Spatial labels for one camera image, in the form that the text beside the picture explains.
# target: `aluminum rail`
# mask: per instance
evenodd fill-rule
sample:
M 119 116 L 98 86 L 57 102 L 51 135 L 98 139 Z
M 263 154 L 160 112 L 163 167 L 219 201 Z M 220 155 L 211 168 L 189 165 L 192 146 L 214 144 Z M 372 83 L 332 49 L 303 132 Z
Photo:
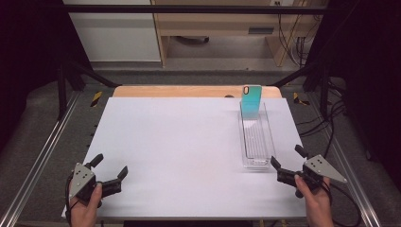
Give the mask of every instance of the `aluminum rail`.
M 219 13 L 219 14 L 338 14 L 348 8 L 327 7 L 255 7 L 195 5 L 44 5 L 43 9 L 85 13 Z
M 317 115 L 320 114 L 319 112 L 319 101 L 316 94 L 308 94 L 311 100 L 311 105 L 315 109 Z M 331 135 L 331 127 L 327 127 L 324 129 L 324 136 L 326 137 L 327 141 L 329 140 Z M 359 180 L 357 179 L 357 175 L 353 168 L 351 167 L 350 163 L 348 162 L 344 151 L 341 148 L 339 141 L 337 140 L 336 136 L 333 135 L 333 142 L 332 142 L 332 152 L 336 159 L 337 164 L 339 165 L 339 170 L 344 173 L 345 178 L 348 181 L 348 189 L 350 190 L 351 196 L 354 198 L 357 206 L 360 209 L 362 214 L 362 219 L 365 222 L 365 225 L 368 227 L 380 227 L 380 221 L 375 213 L 375 210 L 369 199 L 363 190 L 362 185 L 360 184 Z
M 12 227 L 17 222 L 18 217 L 20 217 L 21 212 L 23 211 L 27 200 L 29 199 L 30 194 L 33 191 L 33 188 L 36 185 L 36 182 L 41 177 L 41 174 L 46 166 L 48 159 L 50 158 L 54 147 L 57 145 L 57 142 L 60 139 L 60 136 L 67 124 L 74 108 L 77 104 L 80 92 L 73 92 L 69 103 L 67 111 L 64 117 L 57 121 L 56 125 L 53 128 L 53 131 L 50 133 L 47 141 L 44 144 L 44 147 L 41 150 L 38 158 L 35 161 L 35 164 L 30 169 L 26 179 L 21 186 L 18 194 L 15 196 L 14 200 L 12 201 L 11 205 L 9 206 L 6 213 L 2 216 L 0 220 L 1 227 Z

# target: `white cabinet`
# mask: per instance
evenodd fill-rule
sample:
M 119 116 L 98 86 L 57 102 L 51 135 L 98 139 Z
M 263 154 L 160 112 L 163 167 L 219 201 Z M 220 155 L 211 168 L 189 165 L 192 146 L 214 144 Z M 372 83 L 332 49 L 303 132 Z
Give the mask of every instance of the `white cabinet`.
M 149 0 L 63 0 L 64 4 L 149 5 Z M 70 13 L 90 61 L 160 61 L 152 14 Z

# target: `clamp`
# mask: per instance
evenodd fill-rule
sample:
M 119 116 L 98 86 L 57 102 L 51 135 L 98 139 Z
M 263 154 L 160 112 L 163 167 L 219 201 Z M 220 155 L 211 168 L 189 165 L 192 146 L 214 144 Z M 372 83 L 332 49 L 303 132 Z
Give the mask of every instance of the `clamp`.
M 280 163 L 274 158 L 274 156 L 271 156 L 270 163 L 277 170 L 278 182 L 297 187 L 294 179 L 295 174 L 297 174 L 303 177 L 304 181 L 311 191 L 322 186 L 323 177 L 330 178 L 340 183 L 347 183 L 347 180 L 320 154 L 309 158 L 309 154 L 300 145 L 295 146 L 295 150 L 303 158 L 306 158 L 306 161 L 303 164 L 302 171 L 294 172 L 288 169 L 281 168 Z M 295 195 L 298 198 L 302 198 L 304 196 L 298 189 L 295 192 Z
M 77 163 L 73 179 L 71 181 L 71 188 L 69 191 L 69 199 L 77 197 L 83 203 L 88 204 L 91 199 L 92 192 L 94 191 L 97 183 L 96 175 L 91 170 L 91 167 L 96 167 L 103 160 L 103 154 L 98 154 L 90 163 L 85 165 Z M 121 192 L 121 183 L 128 174 L 128 168 L 125 166 L 118 174 L 117 178 L 111 181 L 102 183 L 102 198 L 111 196 L 115 193 Z

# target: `floor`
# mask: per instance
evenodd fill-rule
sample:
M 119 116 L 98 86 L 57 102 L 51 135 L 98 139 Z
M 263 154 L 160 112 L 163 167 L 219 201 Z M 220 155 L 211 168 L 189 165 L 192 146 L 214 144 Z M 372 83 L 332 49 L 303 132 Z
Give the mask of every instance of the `floor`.
M 211 37 L 208 44 L 197 40 L 175 38 L 172 40 L 167 65 L 165 68 L 156 64 L 146 64 L 146 67 L 126 65 L 123 70 L 115 70 L 115 65 L 98 65 L 97 72 L 105 78 L 123 84 L 270 84 L 297 69 L 291 60 L 286 61 L 282 68 L 276 68 L 266 47 L 264 38 L 244 39 L 239 37 Z M 282 87 L 283 97 L 293 114 L 295 123 L 310 121 L 318 116 L 313 100 L 319 93 L 304 93 L 304 79 L 296 79 Z M 63 209 L 63 189 L 65 179 L 76 162 L 82 162 L 88 147 L 90 147 L 96 125 L 106 105 L 107 97 L 113 94 L 113 89 L 86 79 L 87 86 L 83 92 L 73 93 L 77 96 L 76 107 L 61 129 L 57 142 L 50 147 L 51 154 L 47 156 L 43 168 L 36 169 L 36 180 L 29 182 L 31 190 L 20 197 L 25 206 L 17 210 L 19 226 L 66 226 L 61 218 Z M 340 79 L 333 79 L 339 86 L 345 86 Z M 96 92 L 101 91 L 102 97 L 96 107 L 90 107 Z M 294 102 L 297 93 L 303 103 Z M 340 98 L 335 91 L 329 94 L 329 101 L 335 103 Z M 18 191 L 27 182 L 31 168 L 36 158 L 46 145 L 49 134 L 57 124 L 58 100 L 57 84 L 50 83 L 32 92 L 27 99 L 26 111 L 6 148 L 0 154 L 0 213 L 5 215 L 14 198 L 20 195 Z M 401 195 L 392 184 L 382 165 L 367 161 L 364 146 L 358 139 L 352 122 L 342 113 L 335 122 L 336 143 L 345 153 L 350 166 L 355 171 L 360 186 L 366 193 L 372 205 L 380 226 L 401 226 Z M 298 131 L 311 129 L 315 123 L 299 124 Z M 310 136 L 302 137 L 303 145 L 312 154 L 322 153 L 327 146 L 326 132 L 318 131 Z M 330 149 L 328 160 L 333 166 L 341 163 L 333 150 Z M 334 217 L 344 223 L 352 224 L 356 220 L 353 204 L 340 194 L 334 195 Z M 306 226 L 304 219 L 286 220 L 288 226 Z M 264 225 L 271 226 L 274 220 L 266 220 Z M 111 226 L 121 226 L 120 222 L 106 221 Z M 281 226 L 281 220 L 274 226 Z M 365 222 L 362 226 L 376 226 Z

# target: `black curtain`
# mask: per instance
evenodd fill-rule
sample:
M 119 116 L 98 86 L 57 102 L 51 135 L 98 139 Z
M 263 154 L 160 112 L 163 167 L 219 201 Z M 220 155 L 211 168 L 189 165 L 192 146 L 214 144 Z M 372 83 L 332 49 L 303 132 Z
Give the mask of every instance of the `black curtain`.
M 26 107 L 26 96 L 56 80 L 62 62 L 92 69 L 68 13 L 43 10 L 44 4 L 0 0 L 0 150 Z
M 322 24 L 311 59 L 330 29 Z M 360 1 L 333 45 L 329 76 L 345 79 L 344 99 L 367 151 L 401 190 L 401 2 Z

